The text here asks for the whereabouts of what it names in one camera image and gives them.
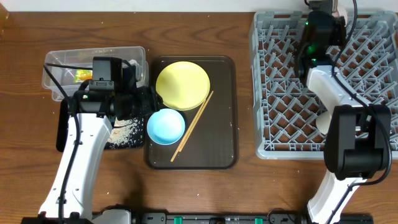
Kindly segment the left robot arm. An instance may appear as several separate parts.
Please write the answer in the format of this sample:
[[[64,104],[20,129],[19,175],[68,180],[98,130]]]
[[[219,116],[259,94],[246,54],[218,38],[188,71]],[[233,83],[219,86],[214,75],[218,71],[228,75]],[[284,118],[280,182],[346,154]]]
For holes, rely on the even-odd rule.
[[[133,212],[115,205],[93,215],[93,191],[113,120],[147,116],[161,97],[137,86],[136,68],[116,57],[94,57],[92,78],[62,100],[57,146],[63,154],[52,188],[36,217],[22,223],[134,223]]]

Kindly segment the pale green cup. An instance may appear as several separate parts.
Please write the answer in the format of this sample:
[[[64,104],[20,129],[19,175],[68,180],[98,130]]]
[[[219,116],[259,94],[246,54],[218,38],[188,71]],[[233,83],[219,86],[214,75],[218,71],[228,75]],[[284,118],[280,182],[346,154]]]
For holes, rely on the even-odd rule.
[[[316,126],[317,129],[323,134],[326,135],[328,133],[331,122],[331,114],[329,111],[326,111],[316,118]]]

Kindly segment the yellow plate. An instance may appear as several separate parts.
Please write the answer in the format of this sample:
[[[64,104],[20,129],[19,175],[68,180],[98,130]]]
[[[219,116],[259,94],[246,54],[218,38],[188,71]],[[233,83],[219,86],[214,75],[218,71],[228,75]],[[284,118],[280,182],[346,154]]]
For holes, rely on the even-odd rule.
[[[192,110],[207,98],[210,78],[196,63],[174,62],[159,73],[155,90],[165,106],[179,111]]]

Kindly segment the yellow green snack wrapper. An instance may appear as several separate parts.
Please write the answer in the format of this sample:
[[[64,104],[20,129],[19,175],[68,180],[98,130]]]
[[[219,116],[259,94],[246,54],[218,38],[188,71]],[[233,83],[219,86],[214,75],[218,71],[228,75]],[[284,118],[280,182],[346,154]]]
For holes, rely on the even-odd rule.
[[[92,78],[93,78],[93,72],[91,70],[78,69],[76,71],[73,82],[74,83],[82,83],[86,80],[91,80]]]

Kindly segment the light blue bowl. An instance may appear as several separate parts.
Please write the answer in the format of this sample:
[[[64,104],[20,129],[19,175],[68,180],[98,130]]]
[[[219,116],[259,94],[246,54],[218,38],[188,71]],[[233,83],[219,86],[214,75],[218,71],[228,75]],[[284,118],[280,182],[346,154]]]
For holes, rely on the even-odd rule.
[[[147,133],[152,141],[163,146],[177,142],[185,132],[185,120],[176,110],[165,108],[155,112],[147,122]]]

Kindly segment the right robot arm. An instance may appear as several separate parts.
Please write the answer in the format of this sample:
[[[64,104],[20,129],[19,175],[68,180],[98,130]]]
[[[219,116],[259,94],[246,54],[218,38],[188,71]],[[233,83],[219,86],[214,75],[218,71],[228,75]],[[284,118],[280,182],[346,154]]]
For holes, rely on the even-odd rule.
[[[345,50],[352,36],[337,1],[306,1],[310,12],[295,51],[294,72],[302,85],[326,108],[316,119],[326,136],[323,158],[327,171],[315,196],[295,223],[367,223],[370,218],[341,213],[360,186],[381,183],[390,173],[391,111],[371,103],[345,81],[331,46]]]

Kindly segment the wooden chopsticks pair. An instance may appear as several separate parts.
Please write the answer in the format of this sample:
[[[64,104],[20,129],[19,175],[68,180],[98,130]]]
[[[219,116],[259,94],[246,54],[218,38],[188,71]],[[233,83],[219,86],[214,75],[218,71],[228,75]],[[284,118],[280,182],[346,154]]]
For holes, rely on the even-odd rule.
[[[205,110],[208,102],[211,100],[211,97],[213,96],[214,91],[212,91],[210,93],[210,95],[208,96],[208,98],[202,103],[202,105],[200,106],[199,110],[197,111],[193,121],[190,123],[186,133],[184,134],[180,144],[178,145],[176,151],[174,152],[172,158],[171,158],[171,162],[173,162],[175,160],[175,158],[177,157],[178,153],[182,152],[184,146],[186,145],[192,131],[194,130],[195,126],[197,125],[198,120],[200,119],[201,115],[203,114],[203,111]]]

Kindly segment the pile of rice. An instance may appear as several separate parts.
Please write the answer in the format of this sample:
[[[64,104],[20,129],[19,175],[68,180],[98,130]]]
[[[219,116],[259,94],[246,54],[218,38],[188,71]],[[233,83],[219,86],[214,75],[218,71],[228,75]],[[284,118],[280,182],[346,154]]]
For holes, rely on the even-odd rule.
[[[144,144],[144,119],[133,118],[114,122],[105,149],[129,149]]]

